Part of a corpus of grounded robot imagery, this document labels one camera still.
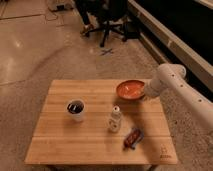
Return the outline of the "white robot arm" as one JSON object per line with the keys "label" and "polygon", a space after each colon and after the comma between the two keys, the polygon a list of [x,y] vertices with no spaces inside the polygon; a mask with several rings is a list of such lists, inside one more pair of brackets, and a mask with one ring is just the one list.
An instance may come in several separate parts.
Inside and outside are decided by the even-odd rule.
{"label": "white robot arm", "polygon": [[165,89],[174,91],[208,132],[213,132],[213,103],[192,88],[185,80],[186,69],[180,64],[164,63],[158,66],[153,78],[145,83],[144,94],[158,97]]}

